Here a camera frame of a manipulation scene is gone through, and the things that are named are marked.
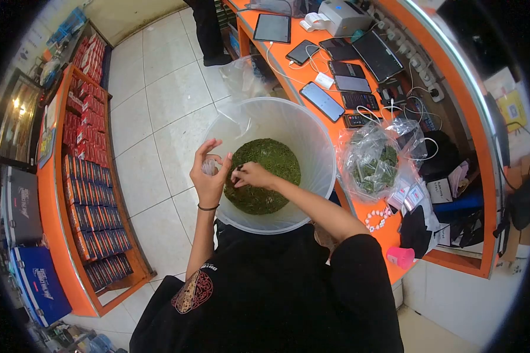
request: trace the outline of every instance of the stack of boxes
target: stack of boxes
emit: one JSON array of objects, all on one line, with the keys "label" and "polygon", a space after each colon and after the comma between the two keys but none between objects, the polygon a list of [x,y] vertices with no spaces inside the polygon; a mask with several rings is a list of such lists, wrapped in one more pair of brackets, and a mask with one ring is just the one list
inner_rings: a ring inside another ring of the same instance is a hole
[{"label": "stack of boxes", "polygon": [[117,210],[110,170],[66,155],[63,176],[74,241],[99,291],[133,272],[124,254],[132,246]]},{"label": "stack of boxes", "polygon": [[107,168],[105,100],[106,91],[73,76],[65,111],[63,143],[69,147],[70,155]]},{"label": "stack of boxes", "polygon": [[97,33],[94,33],[90,39],[85,37],[77,49],[73,63],[94,82],[100,83],[102,78],[102,60],[106,43]]}]

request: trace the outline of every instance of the plastic bucket rim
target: plastic bucket rim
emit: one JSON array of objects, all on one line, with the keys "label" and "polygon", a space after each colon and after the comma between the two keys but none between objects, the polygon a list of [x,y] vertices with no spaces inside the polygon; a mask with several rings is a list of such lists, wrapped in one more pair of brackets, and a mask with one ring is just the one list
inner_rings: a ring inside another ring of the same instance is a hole
[{"label": "plastic bucket rim", "polygon": [[[308,116],[310,116],[313,119],[313,121],[316,122],[316,124],[318,124],[318,126],[320,127],[322,132],[324,132],[324,136],[329,141],[329,145],[332,147],[332,165],[333,165],[332,181],[331,181],[331,186],[332,187],[330,187],[328,189],[328,194],[326,194],[324,196],[325,199],[328,199],[330,197],[330,195],[332,194],[332,190],[333,190],[333,187],[334,187],[334,185],[336,183],[336,176],[337,176],[336,153],[334,151],[334,146],[332,144],[332,139],[330,138],[330,135],[328,133],[328,128],[326,128],[325,124],[322,123],[322,121],[311,110],[309,110],[308,108],[306,108],[304,106],[301,106],[301,105],[299,105],[297,103],[294,103],[292,101],[288,101],[288,100],[283,99],[283,98],[276,98],[276,97],[272,97],[272,96],[260,96],[260,97],[246,99],[246,100],[241,101],[241,102],[232,102],[230,104],[234,104],[236,106],[239,106],[242,103],[256,102],[256,101],[279,101],[279,102],[283,102],[284,104],[292,105],[293,107],[301,110],[302,112],[304,112]],[[216,122],[218,121],[218,118],[219,118],[219,115],[220,115],[220,111],[218,109],[216,109],[216,111],[218,112],[218,116],[216,116],[214,121],[206,129],[206,134],[204,135],[202,140],[199,141],[199,144],[198,144],[199,146],[202,145],[208,139],[208,131],[210,131],[212,129],[212,127],[216,124]],[[310,217],[306,217],[303,221],[298,222],[298,223],[296,223],[296,224],[294,224],[294,225],[292,225],[290,227],[287,227],[287,228],[278,229],[278,230],[259,230],[259,229],[248,228],[246,226],[243,226],[241,224],[238,224],[238,223],[234,222],[228,216],[226,216],[222,212],[220,212],[219,208],[216,210],[216,217],[221,222],[224,222],[225,224],[232,225],[233,227],[235,227],[235,228],[237,228],[239,230],[243,230],[243,231],[248,232],[248,233],[262,234],[262,235],[268,235],[268,234],[275,235],[275,234],[287,233],[287,232],[290,232],[291,230],[295,230],[297,228],[300,228],[301,226],[303,226],[304,224],[306,224],[306,223],[308,223],[310,221]]]}]

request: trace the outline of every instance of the black wristband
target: black wristband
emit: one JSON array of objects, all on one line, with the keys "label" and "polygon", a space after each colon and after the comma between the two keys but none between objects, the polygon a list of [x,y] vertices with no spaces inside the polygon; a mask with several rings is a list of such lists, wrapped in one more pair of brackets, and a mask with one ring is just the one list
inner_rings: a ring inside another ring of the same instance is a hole
[{"label": "black wristband", "polygon": [[202,207],[200,207],[200,204],[198,204],[197,206],[198,206],[198,208],[200,208],[200,209],[203,210],[203,211],[213,211],[214,209],[217,209],[217,208],[218,208],[218,206],[213,207],[213,208],[202,208]]}]

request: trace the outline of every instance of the person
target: person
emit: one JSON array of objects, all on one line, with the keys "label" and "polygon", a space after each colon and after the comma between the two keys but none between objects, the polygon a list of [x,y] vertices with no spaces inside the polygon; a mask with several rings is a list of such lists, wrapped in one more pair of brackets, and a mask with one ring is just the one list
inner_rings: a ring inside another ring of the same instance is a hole
[{"label": "person", "polygon": [[224,42],[213,0],[185,0],[193,10],[196,36],[202,50],[204,66],[226,65],[232,61],[224,53]]},{"label": "person", "polygon": [[[210,154],[206,141],[191,179],[198,216],[186,282],[163,279],[130,340],[134,352],[403,352],[390,281],[377,240],[347,211],[248,162],[234,187],[275,190],[338,242],[314,240],[314,226],[278,235],[250,234],[213,223],[232,154]],[[205,159],[221,170],[202,172]]]}]

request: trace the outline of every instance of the orange shelf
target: orange shelf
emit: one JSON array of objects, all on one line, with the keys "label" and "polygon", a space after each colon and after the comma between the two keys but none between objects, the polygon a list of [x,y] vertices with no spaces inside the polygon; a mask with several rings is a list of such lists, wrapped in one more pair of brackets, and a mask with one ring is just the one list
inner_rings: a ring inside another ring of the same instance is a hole
[{"label": "orange shelf", "polygon": [[[242,11],[245,8],[247,0],[222,0],[226,6],[229,6],[234,13],[237,15],[237,25],[240,40],[240,56],[249,55],[249,43],[253,37],[253,32],[257,22],[257,17],[260,13],[266,13],[263,11]],[[482,259],[475,259],[465,257],[461,255],[449,254],[447,252],[432,250],[425,257],[424,260],[452,268],[457,271],[473,274],[475,276],[488,278],[491,272],[492,264],[497,260],[495,253],[496,239],[493,236],[493,231],[496,229],[496,191],[495,191],[495,175],[493,172],[493,165],[491,162],[491,153],[487,144],[487,137],[484,132],[484,128],[479,119],[479,113],[473,99],[471,98],[470,92],[463,83],[463,79],[459,75],[458,71],[454,67],[453,63],[448,58],[447,54],[441,48],[440,44],[434,39],[431,34],[424,28],[424,26],[416,19],[409,11],[407,11],[403,5],[394,0],[381,0],[380,3],[387,8],[387,10],[394,15],[399,21],[409,28],[410,32],[415,33],[417,40],[420,42],[427,52],[432,57],[435,65],[439,67],[440,71],[445,73],[445,78],[450,83],[454,97],[459,102],[461,110],[464,116],[467,118],[467,123],[473,136],[475,149],[478,154],[479,169],[481,170],[481,178],[483,180],[483,196],[485,199],[485,240],[483,246],[483,257]],[[279,72],[275,72],[275,75],[283,88],[285,89],[290,100],[306,106],[328,128],[328,133],[334,145],[337,145],[339,138],[339,131],[344,129],[344,124],[340,119],[336,123],[328,120],[316,107],[314,107],[308,100],[303,99],[298,93],[304,84],[314,81],[317,73],[312,70],[311,66],[299,68],[294,70],[288,66],[289,60],[285,58],[285,55],[295,48],[302,40],[308,39],[314,43],[318,43],[324,39],[331,38],[332,36],[327,31],[313,31],[306,32],[300,25],[300,19],[291,19],[291,43],[290,44],[279,44],[275,43],[269,47],[269,42],[255,41],[253,44],[265,58],[269,53],[269,65]],[[366,74],[367,81],[370,87],[378,87],[373,75],[366,68],[365,64],[360,60],[349,60],[349,63],[358,64],[363,68]],[[342,106],[341,96],[338,92],[327,92],[336,102],[339,102]],[[376,91],[373,94],[380,98],[379,93]],[[385,114],[384,118],[389,119],[390,113]],[[381,209],[385,206],[384,201],[380,201],[377,204],[363,204],[361,202],[350,200],[346,198],[346,194],[336,181],[335,185],[336,193],[340,200],[348,200],[350,204],[343,204],[342,206],[348,209],[352,214],[367,215],[372,209]],[[398,227],[402,218],[400,215],[392,216],[388,219],[385,224],[384,230],[378,230],[374,232],[373,236],[379,241],[383,256],[390,246],[398,246],[400,244],[400,236],[398,234]],[[387,262],[387,269],[391,283],[395,283],[407,272],[401,268]]]},{"label": "orange shelf", "polygon": [[[139,251],[133,232],[127,222],[125,206],[122,202],[120,187],[117,183],[117,175],[113,165],[112,151],[110,144],[110,134],[106,133],[107,154],[109,159],[109,168],[112,176],[113,191],[116,197],[117,209],[120,212],[120,218],[124,224],[124,230],[127,233],[132,249],[125,252],[127,259],[132,266],[133,273],[120,281],[110,285],[110,289],[126,288],[129,289],[106,305],[101,305],[98,300],[99,295],[103,292],[95,293],[92,284],[86,276],[83,263],[78,255],[76,245],[73,240],[72,230],[68,218],[67,207],[65,205],[63,176],[62,176],[62,136],[63,123],[65,117],[65,106],[69,93],[69,85],[73,75],[83,81],[98,86],[88,76],[83,74],[74,65],[70,64],[64,71],[63,80],[57,95],[55,96],[56,111],[54,114],[55,121],[52,126],[56,127],[55,141],[51,158],[37,171],[38,193],[39,193],[39,211],[43,232],[46,236],[51,258],[59,281],[67,299],[69,300],[73,312],[72,314],[82,316],[103,316],[112,310],[119,303],[132,295],[141,286],[147,284],[154,277],[150,273],[148,266],[145,264]],[[108,92],[105,91],[105,123],[108,124]]]}]

